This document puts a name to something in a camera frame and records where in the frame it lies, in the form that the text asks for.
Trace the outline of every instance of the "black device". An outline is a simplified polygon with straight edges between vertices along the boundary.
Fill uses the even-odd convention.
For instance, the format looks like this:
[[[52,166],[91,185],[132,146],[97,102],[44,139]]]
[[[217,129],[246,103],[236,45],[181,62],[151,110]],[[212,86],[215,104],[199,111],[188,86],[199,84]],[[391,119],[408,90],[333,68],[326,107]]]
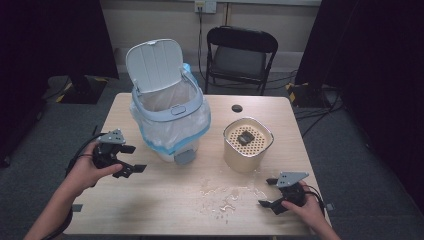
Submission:
[[[303,190],[303,187],[302,185],[300,185],[300,183],[297,182],[290,187],[282,187],[279,189],[281,191],[281,194],[283,195],[282,198],[274,202],[259,200],[259,203],[261,204],[261,206],[265,208],[271,208],[271,210],[275,213],[275,215],[278,215],[280,213],[287,211],[287,208],[281,205],[282,201],[292,202],[299,207],[305,204],[305,191]]]
[[[306,194],[312,194],[317,198],[322,214],[325,215],[324,202],[318,194],[318,191],[310,186],[308,187],[314,189],[317,193],[305,191],[303,186],[299,183],[300,180],[307,176],[309,176],[309,173],[307,172],[281,172],[279,178],[268,178],[266,180],[268,185],[276,185],[280,190],[282,197],[273,202],[259,200],[259,204],[261,204],[264,208],[271,208],[275,215],[278,215],[287,211],[287,208],[281,205],[282,201],[289,201],[299,207],[302,207],[305,204]]]
[[[130,165],[117,158],[117,154],[128,153],[132,154],[135,150],[134,146],[125,145],[126,141],[120,129],[116,129],[109,133],[100,133],[89,139],[75,154],[74,158],[69,162],[66,175],[72,170],[76,161],[81,155],[82,150],[94,139],[97,140],[98,145],[94,149],[92,157],[93,163],[97,168],[105,168],[113,164],[121,164],[122,170],[113,174],[112,176],[119,178],[128,178],[132,173],[142,173],[146,168],[146,165]]]

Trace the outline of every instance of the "trash can lid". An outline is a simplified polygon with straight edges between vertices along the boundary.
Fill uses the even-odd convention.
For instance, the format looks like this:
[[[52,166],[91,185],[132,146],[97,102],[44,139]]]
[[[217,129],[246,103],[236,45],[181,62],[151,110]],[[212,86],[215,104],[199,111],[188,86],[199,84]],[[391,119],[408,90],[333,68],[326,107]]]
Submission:
[[[126,66],[140,93],[155,92],[181,81],[183,54],[172,39],[152,40],[132,47]]]

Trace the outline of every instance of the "person's left hand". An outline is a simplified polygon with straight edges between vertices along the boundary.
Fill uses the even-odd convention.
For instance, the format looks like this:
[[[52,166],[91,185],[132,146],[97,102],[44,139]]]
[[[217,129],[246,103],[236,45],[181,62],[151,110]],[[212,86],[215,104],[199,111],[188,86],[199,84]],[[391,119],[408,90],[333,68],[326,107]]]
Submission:
[[[123,167],[121,164],[114,164],[97,169],[92,160],[93,150],[97,144],[92,142],[87,145],[84,153],[76,160],[71,172],[62,183],[74,197],[78,197],[85,189],[94,186],[100,178],[119,172]]]

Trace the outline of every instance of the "table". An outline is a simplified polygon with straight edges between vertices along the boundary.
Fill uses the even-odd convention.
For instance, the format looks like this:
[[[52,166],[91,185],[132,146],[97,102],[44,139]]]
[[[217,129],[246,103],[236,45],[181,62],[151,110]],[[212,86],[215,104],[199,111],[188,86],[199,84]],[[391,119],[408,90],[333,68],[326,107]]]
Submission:
[[[308,172],[305,181],[319,190],[288,99],[263,96],[206,95],[211,108],[209,131],[200,138],[196,159],[168,163],[148,148],[129,112],[131,95],[116,96],[102,132],[120,128],[133,154],[118,154],[129,164],[147,164],[128,179],[108,176],[75,201],[66,234],[122,235],[304,235],[310,229],[292,212],[275,215],[258,200],[276,200],[280,191],[266,183],[281,171]],[[239,104],[240,113],[231,107]],[[223,159],[223,131],[233,121],[253,117],[274,135],[261,165],[237,173]]]

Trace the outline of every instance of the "person's right hand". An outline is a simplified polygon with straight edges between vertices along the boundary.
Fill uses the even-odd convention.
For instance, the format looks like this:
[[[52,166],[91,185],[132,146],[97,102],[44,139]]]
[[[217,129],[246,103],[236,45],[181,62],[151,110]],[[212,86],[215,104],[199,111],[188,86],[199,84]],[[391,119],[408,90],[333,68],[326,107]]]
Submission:
[[[300,181],[299,183],[302,185],[305,192],[311,191],[304,181]],[[306,194],[305,204],[302,207],[288,201],[282,201],[281,205],[299,215],[299,217],[311,227],[321,239],[340,239],[322,214],[319,203],[314,195]]]

